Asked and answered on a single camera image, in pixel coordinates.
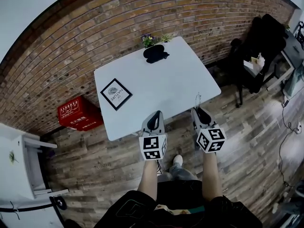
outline framed picture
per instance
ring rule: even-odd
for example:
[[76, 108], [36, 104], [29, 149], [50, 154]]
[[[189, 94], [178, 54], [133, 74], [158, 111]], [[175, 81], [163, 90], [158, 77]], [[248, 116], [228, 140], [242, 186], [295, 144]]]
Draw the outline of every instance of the framed picture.
[[116, 111], [132, 96], [130, 91], [119, 83], [116, 78], [100, 93]]

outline white sneaker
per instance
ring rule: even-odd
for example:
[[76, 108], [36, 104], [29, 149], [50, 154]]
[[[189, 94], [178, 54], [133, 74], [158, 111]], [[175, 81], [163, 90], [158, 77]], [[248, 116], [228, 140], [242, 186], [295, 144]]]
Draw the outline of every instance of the white sneaker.
[[278, 203], [274, 203], [273, 207], [272, 207], [272, 213], [275, 214], [277, 212], [277, 209], [279, 207]]
[[173, 163], [178, 163], [180, 164], [180, 166], [182, 166], [182, 156], [180, 154], [178, 154], [177, 156], [174, 157], [173, 159]]

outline office chair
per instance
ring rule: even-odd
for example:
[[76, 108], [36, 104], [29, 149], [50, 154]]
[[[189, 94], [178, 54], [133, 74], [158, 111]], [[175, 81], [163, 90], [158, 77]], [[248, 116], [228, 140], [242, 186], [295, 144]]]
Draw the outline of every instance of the office chair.
[[[243, 86], [249, 89], [250, 93], [258, 93], [263, 85], [265, 74], [268, 72], [273, 59], [284, 49], [285, 28], [269, 14], [262, 18], [255, 17], [252, 27], [244, 43], [239, 39], [232, 40], [229, 56], [219, 65], [224, 69], [236, 84], [239, 91], [240, 103], [243, 104]], [[243, 60], [250, 61], [251, 57], [258, 57], [262, 53], [265, 65], [261, 72], [253, 77], [243, 66]]]

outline electrical outlet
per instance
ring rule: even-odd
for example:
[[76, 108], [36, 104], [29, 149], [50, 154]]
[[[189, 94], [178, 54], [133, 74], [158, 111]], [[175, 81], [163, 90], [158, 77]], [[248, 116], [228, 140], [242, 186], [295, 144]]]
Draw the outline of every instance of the electrical outlet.
[[301, 132], [302, 132], [302, 125], [301, 125], [301, 123], [299, 122], [299, 123], [298, 123], [298, 126], [297, 126], [296, 133], [297, 133], [297, 134], [300, 134]]

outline black shirt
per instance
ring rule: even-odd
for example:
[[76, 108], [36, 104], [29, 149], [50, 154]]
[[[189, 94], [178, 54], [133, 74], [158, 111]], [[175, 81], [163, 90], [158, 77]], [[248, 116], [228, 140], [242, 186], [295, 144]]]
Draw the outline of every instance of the black shirt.
[[[165, 205], [168, 209], [157, 209]], [[173, 215], [170, 210], [196, 210], [191, 214]], [[241, 202], [217, 197], [206, 202], [201, 181], [167, 181], [158, 183], [156, 202], [140, 191], [122, 196], [95, 225], [120, 228], [261, 228], [261, 221]]]

